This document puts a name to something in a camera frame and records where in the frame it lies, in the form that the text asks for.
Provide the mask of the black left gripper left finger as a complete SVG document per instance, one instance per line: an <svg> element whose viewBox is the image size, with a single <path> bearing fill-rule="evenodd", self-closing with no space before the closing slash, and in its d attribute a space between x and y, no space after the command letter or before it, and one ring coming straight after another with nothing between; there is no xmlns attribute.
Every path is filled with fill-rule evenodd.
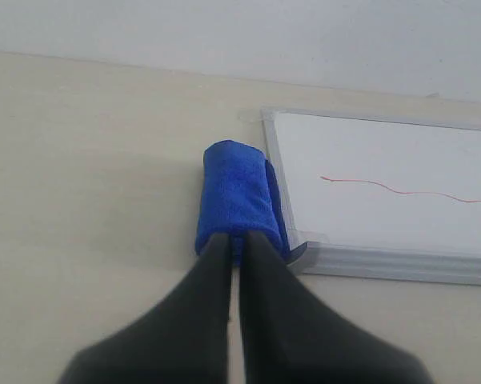
<svg viewBox="0 0 481 384"><path fill-rule="evenodd" d="M60 383L226 383L230 237L214 234L155 307L79 351Z"/></svg>

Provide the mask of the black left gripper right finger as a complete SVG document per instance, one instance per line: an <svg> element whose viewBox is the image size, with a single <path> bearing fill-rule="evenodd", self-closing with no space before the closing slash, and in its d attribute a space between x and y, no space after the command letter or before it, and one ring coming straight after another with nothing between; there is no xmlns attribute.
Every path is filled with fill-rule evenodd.
<svg viewBox="0 0 481 384"><path fill-rule="evenodd" d="M245 236L239 309L248 383L431 383L413 354L336 313L264 233Z"/></svg>

